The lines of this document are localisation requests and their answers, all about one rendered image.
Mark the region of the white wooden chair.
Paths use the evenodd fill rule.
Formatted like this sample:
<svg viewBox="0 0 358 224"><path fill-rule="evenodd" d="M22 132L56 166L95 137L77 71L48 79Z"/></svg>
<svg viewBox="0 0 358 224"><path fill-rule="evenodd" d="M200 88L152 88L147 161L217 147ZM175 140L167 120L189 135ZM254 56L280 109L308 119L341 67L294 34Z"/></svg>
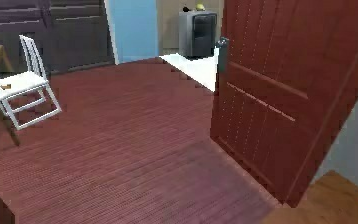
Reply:
<svg viewBox="0 0 358 224"><path fill-rule="evenodd" d="M3 90L0 87L0 109L5 116L11 119L17 130L22 130L60 113L62 109L50 87L44 63L36 46L35 40L25 35L20 35L19 39L24 51L27 70L25 72L0 79L0 86L11 84L11 89ZM44 103L46 101L46 97L43 93L44 90L47 91L55 109L26 123L20 124L16 118L16 114ZM10 100L32 92L38 92L40 98L15 109L11 107L9 103Z"/></svg>

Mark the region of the red-brown room door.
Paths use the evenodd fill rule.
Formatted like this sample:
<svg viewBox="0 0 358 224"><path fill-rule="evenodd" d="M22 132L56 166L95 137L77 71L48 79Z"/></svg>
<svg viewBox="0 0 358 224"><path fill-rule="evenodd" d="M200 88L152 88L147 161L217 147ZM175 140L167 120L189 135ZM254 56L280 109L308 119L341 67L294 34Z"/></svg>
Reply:
<svg viewBox="0 0 358 224"><path fill-rule="evenodd" d="M358 0L224 0L211 138L297 206L358 100Z"/></svg>

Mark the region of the grey and black cabinet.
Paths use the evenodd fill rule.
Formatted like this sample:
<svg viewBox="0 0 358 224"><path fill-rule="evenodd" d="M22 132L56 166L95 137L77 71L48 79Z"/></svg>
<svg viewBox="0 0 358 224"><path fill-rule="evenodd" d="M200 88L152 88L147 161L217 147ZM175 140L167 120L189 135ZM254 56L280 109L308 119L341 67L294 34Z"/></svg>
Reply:
<svg viewBox="0 0 358 224"><path fill-rule="evenodd" d="M216 12L180 12L178 17L179 54L189 60L211 57L214 54L216 24Z"/></svg>

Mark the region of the dark brown cupboard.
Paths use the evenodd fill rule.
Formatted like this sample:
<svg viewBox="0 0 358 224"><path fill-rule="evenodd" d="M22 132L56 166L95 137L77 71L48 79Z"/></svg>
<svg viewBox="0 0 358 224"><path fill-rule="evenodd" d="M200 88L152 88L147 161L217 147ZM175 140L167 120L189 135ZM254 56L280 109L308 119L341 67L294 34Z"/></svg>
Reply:
<svg viewBox="0 0 358 224"><path fill-rule="evenodd" d="M114 61L104 0L0 0L0 45L16 73L27 69L22 35L35 40L48 74Z"/></svg>

